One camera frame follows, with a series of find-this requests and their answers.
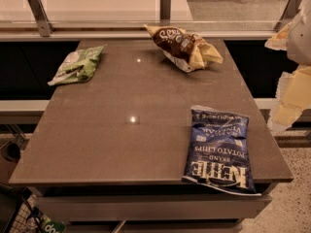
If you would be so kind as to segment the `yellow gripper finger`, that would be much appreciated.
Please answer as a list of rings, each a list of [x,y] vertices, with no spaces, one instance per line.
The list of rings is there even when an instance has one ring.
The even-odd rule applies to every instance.
[[[299,65],[292,72],[283,72],[276,90],[276,100],[269,113],[272,131],[290,128],[311,105],[311,66]]]
[[[270,37],[264,46],[271,50],[286,50],[288,48],[288,35],[291,23],[287,23],[280,31]]]

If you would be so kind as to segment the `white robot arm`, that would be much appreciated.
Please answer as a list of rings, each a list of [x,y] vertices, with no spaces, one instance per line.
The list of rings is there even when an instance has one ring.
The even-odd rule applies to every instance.
[[[292,73],[282,73],[267,123],[271,131],[285,131],[311,106],[311,1],[264,46],[285,50],[298,64]]]

